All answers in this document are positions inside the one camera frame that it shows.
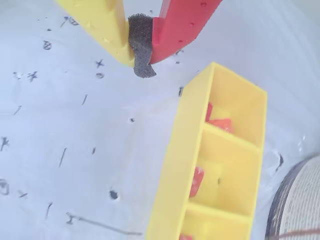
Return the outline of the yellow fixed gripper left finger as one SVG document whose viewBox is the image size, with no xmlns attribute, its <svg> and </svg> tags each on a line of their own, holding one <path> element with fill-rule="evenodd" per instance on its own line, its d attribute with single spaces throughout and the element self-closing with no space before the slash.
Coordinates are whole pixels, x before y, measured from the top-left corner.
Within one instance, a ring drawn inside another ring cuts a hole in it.
<svg viewBox="0 0 320 240">
<path fill-rule="evenodd" d="M 119 63 L 134 66 L 122 0 L 59 0 L 57 3 Z"/>
</svg>

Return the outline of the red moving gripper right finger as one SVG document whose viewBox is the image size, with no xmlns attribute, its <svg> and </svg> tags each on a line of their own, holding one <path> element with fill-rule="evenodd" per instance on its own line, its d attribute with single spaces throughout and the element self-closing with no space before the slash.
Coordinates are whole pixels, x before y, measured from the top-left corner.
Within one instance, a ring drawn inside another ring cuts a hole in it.
<svg viewBox="0 0 320 240">
<path fill-rule="evenodd" d="M 158 17 L 131 15 L 128 42 L 134 54 L 135 75 L 156 76 L 152 65 L 193 42 L 220 3 L 219 0 L 164 0 Z"/>
</svg>

